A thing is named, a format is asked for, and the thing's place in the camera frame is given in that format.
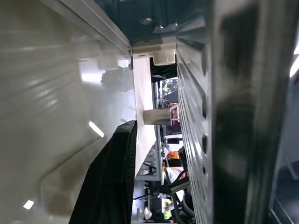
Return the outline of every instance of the metal cylinder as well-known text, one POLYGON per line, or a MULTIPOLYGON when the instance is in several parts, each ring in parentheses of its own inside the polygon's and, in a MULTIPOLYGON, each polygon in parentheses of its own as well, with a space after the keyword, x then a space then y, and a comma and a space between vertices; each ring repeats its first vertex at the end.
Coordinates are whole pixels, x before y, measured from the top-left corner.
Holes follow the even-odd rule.
POLYGON ((170 108, 144 111, 143 121, 146 125, 171 125, 170 108))

